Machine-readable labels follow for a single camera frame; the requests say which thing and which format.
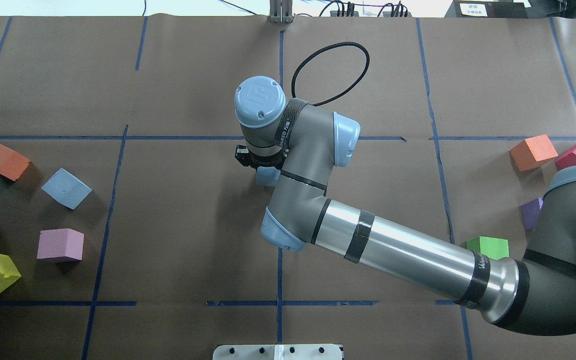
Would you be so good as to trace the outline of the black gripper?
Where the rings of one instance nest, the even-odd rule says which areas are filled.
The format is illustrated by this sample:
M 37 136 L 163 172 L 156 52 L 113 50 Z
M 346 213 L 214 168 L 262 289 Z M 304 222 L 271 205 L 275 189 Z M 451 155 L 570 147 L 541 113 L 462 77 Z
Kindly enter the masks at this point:
M 234 153 L 234 158 L 240 162 L 243 167 L 251 167 L 252 169 L 274 167 L 281 170 L 286 157 L 286 151 L 283 149 L 274 155 L 261 156 L 253 153 L 246 145 L 237 145 Z

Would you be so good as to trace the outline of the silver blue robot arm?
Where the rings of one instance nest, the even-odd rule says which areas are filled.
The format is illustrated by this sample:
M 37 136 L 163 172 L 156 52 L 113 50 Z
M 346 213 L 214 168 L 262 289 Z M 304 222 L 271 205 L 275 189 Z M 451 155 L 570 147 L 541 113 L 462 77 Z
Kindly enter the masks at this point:
M 475 310 L 503 330 L 576 334 L 576 166 L 551 181 L 522 256 L 492 259 L 329 196 L 334 168 L 348 166 L 358 145 L 358 121 L 288 98 L 268 76 L 238 84 L 233 107 L 245 141 L 237 160 L 272 169 L 265 241 L 294 252 L 313 244 Z

